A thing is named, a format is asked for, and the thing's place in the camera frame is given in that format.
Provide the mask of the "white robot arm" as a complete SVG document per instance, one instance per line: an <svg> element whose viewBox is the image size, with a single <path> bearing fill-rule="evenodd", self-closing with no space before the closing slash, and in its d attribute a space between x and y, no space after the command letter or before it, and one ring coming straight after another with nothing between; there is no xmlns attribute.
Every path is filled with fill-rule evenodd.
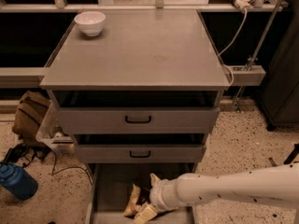
<svg viewBox="0 0 299 224"><path fill-rule="evenodd" d="M155 175L150 177L149 202L142 205L134 224L145 224L160 213L216 199L292 209L299 206L298 163L232 175L187 173L172 180L158 180Z"/></svg>

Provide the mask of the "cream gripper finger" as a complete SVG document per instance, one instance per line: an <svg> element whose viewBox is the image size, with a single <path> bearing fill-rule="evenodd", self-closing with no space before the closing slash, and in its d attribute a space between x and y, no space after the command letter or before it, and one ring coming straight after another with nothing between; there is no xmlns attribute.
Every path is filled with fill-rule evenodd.
<svg viewBox="0 0 299 224"><path fill-rule="evenodd" d="M150 176L151 186L153 188L157 187L160 184L161 179L155 173L150 173L149 176Z"/></svg>
<svg viewBox="0 0 299 224"><path fill-rule="evenodd" d="M145 224L157 215L157 210L150 203L144 203L140 211L135 215L134 224Z"/></svg>

